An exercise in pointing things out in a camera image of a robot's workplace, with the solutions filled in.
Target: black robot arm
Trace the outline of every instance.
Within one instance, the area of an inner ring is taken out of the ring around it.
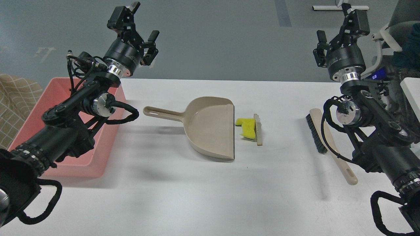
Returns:
[[[369,33],[366,12],[351,10],[350,4],[343,3],[343,13],[345,20],[340,33],[326,43],[325,33],[318,31],[319,43],[313,50],[317,65],[327,67],[330,79],[341,82],[343,94],[327,100],[323,121],[346,133],[354,147],[352,159],[336,153],[339,158],[359,165],[366,172],[385,173],[399,193],[400,197],[379,191],[372,195],[372,212],[377,228],[385,235],[420,235],[420,160],[410,149],[418,134],[387,110],[381,99],[387,92],[386,84],[360,77],[366,67],[357,38]],[[333,105],[337,106],[337,120],[342,127],[331,118],[330,108]],[[360,129],[366,126],[375,127],[369,136]],[[378,206],[381,197],[402,205],[399,209],[413,233],[397,234],[386,229]]]
[[[92,57],[86,52],[75,57],[69,51],[70,97],[44,113],[45,127],[28,141],[11,152],[0,149],[0,227],[15,217],[26,224],[44,220],[57,203],[62,187],[57,181],[38,177],[48,168],[57,167],[55,162],[63,161],[66,156],[79,157],[93,149],[94,136],[104,124],[126,123],[139,116],[137,109],[116,101],[108,93],[109,88],[119,87],[122,76],[131,76],[138,65],[150,65],[158,52],[155,40],[159,31],[153,31],[146,43],[135,31],[133,15],[139,5],[135,2],[131,7],[115,8],[108,27],[118,36],[104,58]],[[144,54],[145,48],[151,51],[151,55]],[[73,76],[81,79],[76,86]],[[109,120],[116,108],[123,108],[131,115],[122,120]],[[93,118],[84,123],[79,112]],[[56,186],[57,191],[46,211],[30,218],[24,210],[40,193],[40,185]]]

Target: dustpan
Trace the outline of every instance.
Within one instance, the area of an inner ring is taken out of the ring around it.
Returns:
[[[145,107],[147,116],[180,121],[191,146],[199,153],[234,159],[234,105],[222,97],[199,97],[184,112]]]

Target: sponge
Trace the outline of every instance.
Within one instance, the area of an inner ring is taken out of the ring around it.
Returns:
[[[255,139],[255,119],[239,118],[235,122],[236,126],[242,126],[242,136],[249,139]]]

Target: hand brush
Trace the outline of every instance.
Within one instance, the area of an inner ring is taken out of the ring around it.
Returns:
[[[311,109],[309,111],[309,114],[306,116],[306,121],[312,132],[312,137],[315,141],[315,145],[317,147],[318,152],[321,154],[326,154],[328,152],[330,156],[336,162],[337,166],[339,167],[347,183],[350,185],[357,184],[358,179],[354,175],[353,171],[351,170],[347,162],[344,161],[343,159],[338,158],[336,155],[334,155],[330,150],[326,148],[326,145],[321,138],[321,120],[322,120],[322,112],[320,109],[317,109],[317,108]],[[331,132],[328,129],[328,126],[326,125],[324,125],[324,134],[325,134],[325,139],[330,145],[330,147],[337,152],[337,147],[335,146],[333,136],[331,135]]]

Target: pink plastic basket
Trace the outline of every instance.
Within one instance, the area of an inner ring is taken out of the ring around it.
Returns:
[[[42,114],[49,108],[67,99],[70,96],[69,88],[69,78],[53,78],[50,81],[38,100],[38,103],[35,105],[28,119],[10,145],[9,151],[31,138],[45,126],[41,120]],[[108,92],[113,94],[117,101],[126,102],[121,86],[119,88],[111,88]],[[123,113],[124,110],[119,108],[110,119],[121,119]],[[84,122],[92,118],[91,115],[83,112],[80,112],[79,115]],[[119,125],[105,124],[95,135],[94,149],[88,151],[79,158],[66,157],[63,162],[57,163],[57,168],[49,168],[42,176],[79,176],[93,178],[102,176],[114,143],[118,126]]]

